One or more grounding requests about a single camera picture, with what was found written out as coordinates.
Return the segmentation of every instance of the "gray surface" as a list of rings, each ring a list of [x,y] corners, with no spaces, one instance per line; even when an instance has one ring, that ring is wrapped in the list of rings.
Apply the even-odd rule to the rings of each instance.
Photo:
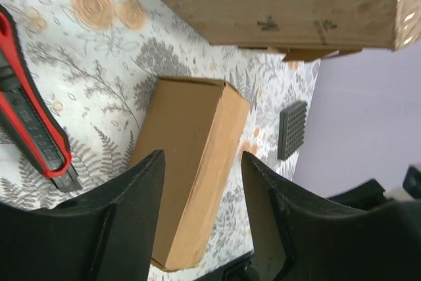
[[[372,177],[399,186],[421,161],[420,61],[421,43],[323,61],[295,182],[322,196]]]

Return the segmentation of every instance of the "floral tablecloth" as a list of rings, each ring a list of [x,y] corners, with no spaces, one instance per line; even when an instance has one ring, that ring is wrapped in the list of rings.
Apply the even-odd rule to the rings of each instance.
[[[126,167],[157,76],[225,78],[251,102],[241,144],[205,257],[197,268],[150,280],[194,280],[253,248],[239,153],[250,151],[283,176],[298,153],[276,159],[279,113],[310,102],[319,62],[212,47],[159,0],[0,0],[18,25],[28,67],[65,127],[83,191]],[[0,131],[0,199],[23,209],[54,207],[64,194],[41,177]]]

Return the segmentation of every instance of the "tablecloth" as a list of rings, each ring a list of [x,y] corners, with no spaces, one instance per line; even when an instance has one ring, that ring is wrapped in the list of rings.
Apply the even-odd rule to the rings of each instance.
[[[276,159],[279,113],[310,103],[319,62],[210,46],[159,0],[0,0],[13,15],[28,67],[69,135],[83,192],[126,167],[157,76],[223,78],[251,102],[207,252],[194,269],[152,267],[150,280],[194,280],[253,248],[240,173],[242,151],[291,178],[298,153]],[[54,207],[81,192],[58,192],[0,132],[0,200]]]

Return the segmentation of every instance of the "large cardboard box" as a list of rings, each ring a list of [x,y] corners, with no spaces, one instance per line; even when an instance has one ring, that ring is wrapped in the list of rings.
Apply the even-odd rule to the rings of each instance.
[[[249,107],[222,80],[158,81],[130,166],[156,149],[165,152],[152,254],[159,268],[191,268],[205,254]]]
[[[211,44],[270,47],[289,60],[401,49],[421,33],[421,0],[162,1]]]

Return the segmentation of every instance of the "floral pattern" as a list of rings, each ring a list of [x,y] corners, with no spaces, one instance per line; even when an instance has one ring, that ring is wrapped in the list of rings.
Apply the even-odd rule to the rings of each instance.
[[[159,0],[0,0],[13,15],[32,77],[69,135],[86,192],[128,166],[158,76],[229,81],[251,102],[205,257],[150,280],[194,280],[253,247],[241,182],[242,151],[291,178],[298,153],[277,160],[280,111],[310,103],[319,62],[213,47]],[[23,209],[54,207],[64,194],[40,176],[0,130],[0,200]]]

